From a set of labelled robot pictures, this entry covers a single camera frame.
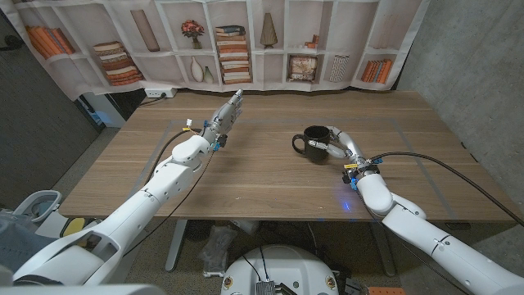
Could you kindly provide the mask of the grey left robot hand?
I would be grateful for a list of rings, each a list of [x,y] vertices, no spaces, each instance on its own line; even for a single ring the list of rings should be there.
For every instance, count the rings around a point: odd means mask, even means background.
[[[242,113],[243,90],[238,89],[231,98],[217,109],[200,136],[209,143],[215,142],[221,135],[226,135]]]

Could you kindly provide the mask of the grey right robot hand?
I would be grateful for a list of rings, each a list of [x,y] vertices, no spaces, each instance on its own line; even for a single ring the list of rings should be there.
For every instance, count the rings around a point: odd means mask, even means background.
[[[327,143],[321,143],[319,139],[307,139],[306,143],[312,148],[324,150],[333,157],[348,159],[350,164],[356,164],[355,169],[361,175],[380,173],[377,165],[372,164],[370,160],[364,157],[363,152],[351,136],[335,126],[327,126],[327,129],[329,130]]]

